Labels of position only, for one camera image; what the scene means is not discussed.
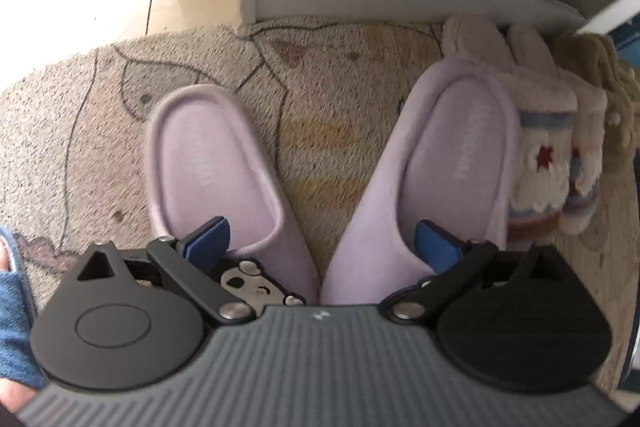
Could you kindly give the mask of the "person blue jeans leg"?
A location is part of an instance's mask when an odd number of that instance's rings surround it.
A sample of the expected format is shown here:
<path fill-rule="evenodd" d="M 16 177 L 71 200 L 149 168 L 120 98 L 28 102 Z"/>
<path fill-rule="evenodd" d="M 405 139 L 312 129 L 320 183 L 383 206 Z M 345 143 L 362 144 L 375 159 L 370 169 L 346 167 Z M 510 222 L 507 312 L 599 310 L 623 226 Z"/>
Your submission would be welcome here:
<path fill-rule="evenodd" d="M 30 345 L 36 306 L 16 240 L 1 228 L 1 377 L 39 391 L 46 387 Z"/>

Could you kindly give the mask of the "purple Kuromi slipper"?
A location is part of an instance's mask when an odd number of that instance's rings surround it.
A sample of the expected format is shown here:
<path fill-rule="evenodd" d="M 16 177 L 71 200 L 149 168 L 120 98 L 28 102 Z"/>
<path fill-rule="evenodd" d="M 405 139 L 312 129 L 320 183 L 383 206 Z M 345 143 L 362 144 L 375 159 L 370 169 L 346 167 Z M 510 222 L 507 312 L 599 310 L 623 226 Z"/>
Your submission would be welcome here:
<path fill-rule="evenodd" d="M 435 275 L 414 231 L 506 245 L 520 117 L 500 72 L 460 58 L 413 86 L 326 270 L 321 302 L 367 305 Z"/>
<path fill-rule="evenodd" d="M 163 98 L 146 125 L 146 197 L 155 235 L 177 239 L 215 217 L 230 225 L 230 258 L 257 260 L 313 305 L 319 275 L 302 230 L 240 101 L 212 84 Z"/>

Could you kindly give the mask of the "cartoon patterned door mat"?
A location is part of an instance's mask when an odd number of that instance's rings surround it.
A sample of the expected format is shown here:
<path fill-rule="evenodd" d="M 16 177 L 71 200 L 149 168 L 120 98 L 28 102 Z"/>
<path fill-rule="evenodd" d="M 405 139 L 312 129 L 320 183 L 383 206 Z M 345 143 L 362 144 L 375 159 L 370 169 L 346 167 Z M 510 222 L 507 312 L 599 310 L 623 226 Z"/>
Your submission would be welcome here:
<path fill-rule="evenodd" d="M 146 125 L 199 84 L 230 91 L 262 139 L 319 275 L 421 75 L 446 56 L 431 29 L 284 24 L 140 39 L 24 78 L 1 95 L 1 225 L 37 305 L 92 243 L 157 239 Z"/>

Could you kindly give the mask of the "person bare foot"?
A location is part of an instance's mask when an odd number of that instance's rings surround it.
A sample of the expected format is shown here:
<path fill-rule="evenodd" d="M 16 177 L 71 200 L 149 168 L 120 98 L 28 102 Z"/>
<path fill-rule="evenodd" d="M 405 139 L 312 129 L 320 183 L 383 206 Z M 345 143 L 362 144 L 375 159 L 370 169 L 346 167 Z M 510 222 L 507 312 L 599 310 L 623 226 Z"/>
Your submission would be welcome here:
<path fill-rule="evenodd" d="M 37 390 L 7 378 L 0 379 L 0 402 L 10 412 L 18 411 L 37 394 Z"/>

